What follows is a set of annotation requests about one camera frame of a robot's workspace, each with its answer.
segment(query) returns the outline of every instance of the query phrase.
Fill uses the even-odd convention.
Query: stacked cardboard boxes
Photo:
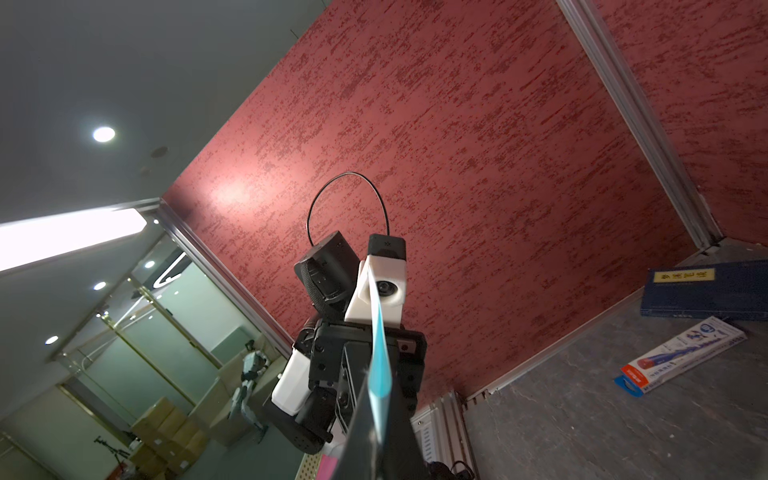
[[[131,430],[177,474],[188,470],[208,444],[208,437],[166,398],[150,407]]]
[[[136,465],[136,469],[147,478],[155,478],[163,474],[168,468],[165,460],[146,445],[140,446],[128,460]]]

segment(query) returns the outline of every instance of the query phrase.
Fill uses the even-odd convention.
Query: cardboard box
[[[184,447],[184,449],[199,457],[203,454],[203,451],[207,445],[208,437],[205,436],[205,432],[200,430],[198,433],[192,436],[192,439],[187,443],[187,446]]]
[[[179,475],[184,473],[200,458],[207,445],[208,437],[205,436],[205,432],[198,430],[192,435],[190,441],[168,460],[168,468]]]
[[[163,421],[156,431],[151,432],[147,437],[150,440],[150,447],[154,449],[161,457],[169,462],[182,449],[172,441],[176,432],[187,421],[187,414],[174,408],[170,415]]]
[[[154,441],[155,433],[165,419],[176,409],[165,397],[159,399],[131,426],[131,431],[144,443]]]
[[[614,381],[631,395],[642,396],[745,339],[744,332],[711,316],[621,367],[623,375]]]
[[[157,428],[157,434],[170,441],[181,426],[187,421],[187,414],[174,408],[170,415]]]
[[[168,462],[168,469],[173,473],[181,475],[194,465],[197,458],[197,456],[192,455],[189,451],[182,450],[179,455],[176,455],[172,461]]]
[[[176,445],[179,445],[181,448],[184,448],[187,443],[190,442],[192,437],[199,431],[200,428],[197,427],[197,424],[191,419],[187,419],[187,421],[184,422],[178,432],[174,434],[174,437],[171,439],[171,441]]]
[[[146,475],[149,478],[153,478],[163,472],[168,467],[168,464],[148,445],[142,444],[136,452],[129,457],[131,463],[136,465],[136,469]]]

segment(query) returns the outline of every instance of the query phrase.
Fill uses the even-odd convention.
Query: blue book
[[[768,320],[768,260],[650,270],[640,314]]]

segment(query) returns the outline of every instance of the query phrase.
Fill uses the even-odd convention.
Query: camera lens
[[[385,280],[382,280],[381,282],[376,282],[376,288],[379,289],[379,296],[391,296],[394,295],[397,291],[397,285],[395,285],[392,282],[387,282]]]

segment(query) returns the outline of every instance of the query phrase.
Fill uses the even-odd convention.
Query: floor
[[[703,263],[768,258],[731,242]],[[612,380],[699,320],[640,317],[639,303],[588,330],[465,421],[483,480],[768,478],[768,323],[636,399]]]
[[[274,427],[261,443],[257,438],[257,432],[250,433],[229,448],[210,442],[180,480],[294,480],[304,454]]]

